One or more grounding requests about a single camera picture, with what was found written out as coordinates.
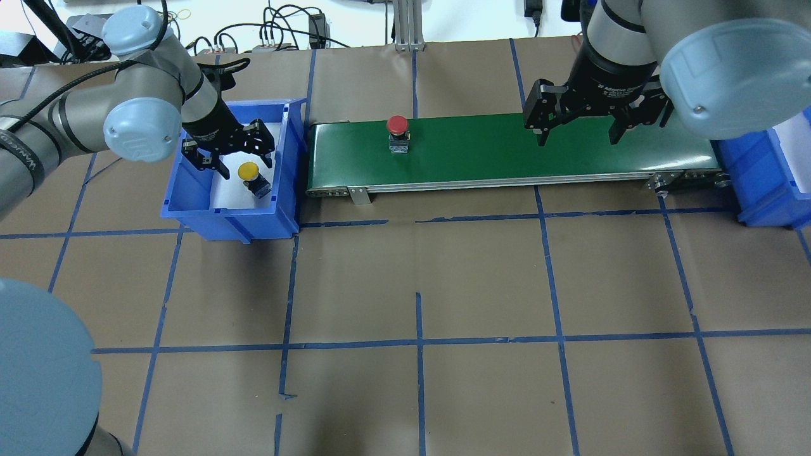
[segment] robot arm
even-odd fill
[[[177,149],[181,126],[193,139],[183,154],[200,170],[228,178],[219,156],[238,150],[270,166],[274,143],[267,128],[261,121],[244,127],[221,99],[221,89],[233,86],[228,71],[201,69],[171,30],[149,50],[161,22],[148,6],[131,6],[107,21],[105,43],[121,60],[136,61],[112,84],[65,92],[25,123],[20,119],[38,101],[0,105],[0,219],[67,158],[111,149],[130,160],[163,160]],[[230,71],[246,65],[236,62]]]
[[[806,0],[599,0],[583,36],[569,80],[539,80],[527,97],[525,127],[541,145],[583,116],[612,115],[616,144],[675,109],[692,133],[721,140],[811,105]]]

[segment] blue bin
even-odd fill
[[[811,128],[811,108],[803,115],[809,120],[804,127]],[[742,209],[738,220],[747,226],[795,229],[811,224],[811,193],[797,187],[774,128],[717,145]]]
[[[227,103],[241,123],[249,123],[255,118],[266,123],[281,123],[281,134],[275,138],[272,191],[264,197],[271,199],[267,208],[211,207],[212,180],[216,171],[197,170],[178,150],[161,217],[174,218],[209,241],[250,243],[252,239],[288,239],[298,233],[295,220],[298,163],[307,150],[301,118],[303,102],[304,99],[299,98]]]

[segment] yellow cap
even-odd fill
[[[242,180],[253,180],[259,176],[259,167],[253,161],[246,161],[239,166],[237,174]]]

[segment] white background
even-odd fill
[[[85,13],[114,13],[135,4],[135,0],[53,0],[62,21],[72,15]],[[560,19],[561,0],[544,0],[540,36],[554,37],[580,32],[579,24]],[[273,7],[286,4],[272,0]],[[144,0],[144,4],[160,10],[160,2]],[[261,22],[262,10],[268,5],[263,0],[169,0],[171,11],[188,9],[191,17],[179,20],[183,44],[198,36],[209,39],[222,27],[239,22]],[[347,45],[382,45],[391,33],[392,6],[388,8],[388,26],[384,27],[383,3],[372,4],[364,0],[306,0],[295,2],[299,6],[317,6],[324,10],[330,23],[332,38]],[[423,35],[426,41],[476,41],[503,38],[523,38],[534,35],[531,19],[524,18],[524,0],[423,0]],[[37,35],[51,49],[56,38],[28,12]],[[307,31],[307,17],[298,14],[289,18],[292,28]],[[20,0],[0,0],[0,29],[31,33],[23,16]],[[229,30],[238,41],[239,49],[250,49],[259,44],[259,29],[244,27]],[[299,36],[299,44],[306,48],[307,38]]]

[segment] red cap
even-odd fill
[[[408,120],[401,115],[392,116],[388,122],[386,122],[386,128],[388,128],[388,132],[392,135],[402,135],[408,131]]]

